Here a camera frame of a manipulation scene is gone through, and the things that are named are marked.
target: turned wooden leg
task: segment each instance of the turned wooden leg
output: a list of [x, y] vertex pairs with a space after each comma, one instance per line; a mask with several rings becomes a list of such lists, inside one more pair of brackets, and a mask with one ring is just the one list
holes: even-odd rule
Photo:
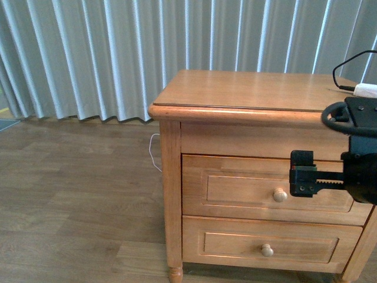
[[331, 283], [352, 283], [352, 281], [343, 280], [342, 274], [335, 274]]
[[182, 267], [170, 267], [169, 280], [170, 283], [181, 283], [183, 277]]

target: black cable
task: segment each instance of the black cable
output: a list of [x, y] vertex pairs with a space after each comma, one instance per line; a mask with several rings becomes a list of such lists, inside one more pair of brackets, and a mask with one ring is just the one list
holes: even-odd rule
[[341, 90], [348, 90], [348, 91], [354, 91], [355, 87], [351, 87], [351, 86], [348, 86], [348, 85], [339, 85], [338, 82], [336, 81], [336, 78], [335, 78], [335, 71], [336, 71], [336, 69], [338, 69], [339, 67], [341, 67], [344, 64], [348, 63], [349, 61], [355, 59], [356, 57], [359, 57], [360, 55], [363, 55], [364, 53], [377, 53], [377, 50], [365, 50], [363, 52], [360, 52], [359, 54], [356, 54], [355, 56], [351, 57], [350, 59], [348, 59], [348, 60], [344, 61], [343, 63], [339, 64], [338, 66], [336, 66], [334, 68], [334, 70], [332, 70], [332, 78], [334, 79], [335, 85], [339, 89], [341, 89]]

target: black robotic arm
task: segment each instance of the black robotic arm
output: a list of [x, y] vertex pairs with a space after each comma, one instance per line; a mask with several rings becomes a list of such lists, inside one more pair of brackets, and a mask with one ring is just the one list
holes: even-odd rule
[[347, 97], [327, 107], [322, 122], [349, 136], [341, 155], [343, 173], [321, 172], [313, 152], [294, 150], [290, 157], [290, 194], [310, 198], [321, 189], [347, 190], [362, 203], [377, 205], [377, 98]]

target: wooden tabletop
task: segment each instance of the wooden tabletop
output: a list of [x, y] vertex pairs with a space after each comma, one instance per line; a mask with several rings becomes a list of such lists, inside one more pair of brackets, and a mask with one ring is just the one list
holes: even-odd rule
[[[355, 85], [343, 78], [339, 84]], [[153, 104], [322, 112], [349, 95], [331, 75], [182, 70]]]

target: white cable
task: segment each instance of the white cable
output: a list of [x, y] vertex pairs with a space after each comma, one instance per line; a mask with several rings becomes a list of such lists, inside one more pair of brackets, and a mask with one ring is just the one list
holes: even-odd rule
[[154, 136], [159, 136], [160, 134], [153, 134], [151, 136], [151, 139], [149, 141], [149, 155], [151, 156], [152, 158], [152, 162], [153, 162], [153, 166], [156, 167], [158, 169], [158, 171], [162, 172], [162, 170], [160, 168], [158, 168], [158, 166], [154, 163], [154, 158], [153, 158], [153, 155], [152, 155], [152, 152], [151, 152], [151, 146], [152, 146], [152, 140], [153, 140], [153, 137]]

